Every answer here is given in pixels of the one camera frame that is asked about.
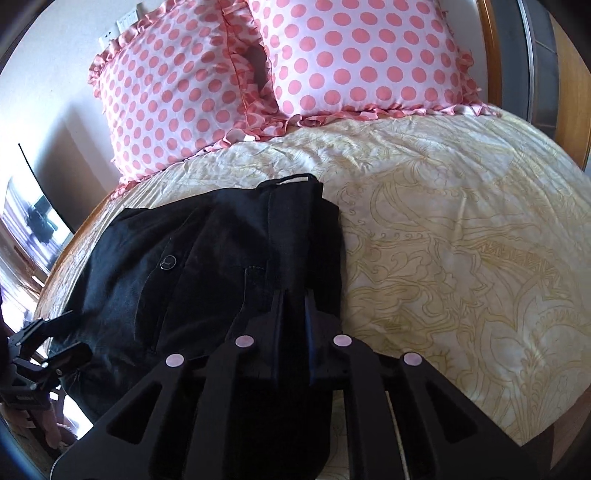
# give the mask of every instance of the jacket button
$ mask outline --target jacket button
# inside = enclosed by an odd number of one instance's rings
[[[177,264],[177,259],[172,255],[166,255],[160,262],[162,270],[171,270]]]

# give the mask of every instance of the folded black garment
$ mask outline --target folded black garment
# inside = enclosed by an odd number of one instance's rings
[[[96,421],[168,355],[208,356],[240,336],[249,319],[271,309],[277,290],[293,300],[311,289],[317,308],[338,317],[342,234],[338,208],[322,199],[322,189],[307,174],[121,212],[66,306],[80,315],[77,328],[51,346],[56,353],[85,342],[93,352],[89,365],[63,379],[85,415]],[[282,332],[293,339],[284,373],[292,369],[294,384],[304,384],[303,304],[292,301],[289,311],[301,321]],[[256,478],[320,471],[329,453],[331,393],[287,387],[242,394],[239,402],[251,412],[249,451],[241,456]]]

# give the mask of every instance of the bed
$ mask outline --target bed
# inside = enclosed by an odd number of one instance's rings
[[[455,3],[442,1],[483,98],[506,106],[494,2],[469,3],[454,21]],[[585,411],[591,384],[591,182],[547,134],[493,112],[289,127],[172,165],[95,209],[36,314],[62,312],[123,208],[311,172],[342,214],[345,332],[380,353],[424,355],[547,471],[588,414],[572,412]],[[337,397],[322,478],[348,478],[344,425]]]

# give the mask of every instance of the wall outlet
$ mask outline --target wall outlet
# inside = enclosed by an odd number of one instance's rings
[[[117,27],[119,27],[120,32],[124,32],[139,20],[138,7],[140,7],[140,4],[136,5],[133,10],[130,10],[123,17],[117,20]]]
[[[100,47],[103,50],[106,49],[109,46],[109,42],[117,37],[119,37],[119,29],[116,25],[113,25],[110,29],[108,29],[99,37]]]

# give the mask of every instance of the bed sheet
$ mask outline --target bed sheet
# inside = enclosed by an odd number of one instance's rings
[[[591,180],[530,124],[487,116],[342,120],[170,167],[105,200],[58,260],[37,314],[59,314],[125,207],[312,172],[346,243],[343,327],[424,355],[517,443],[591,382]],[[342,399],[322,478],[346,478]]]

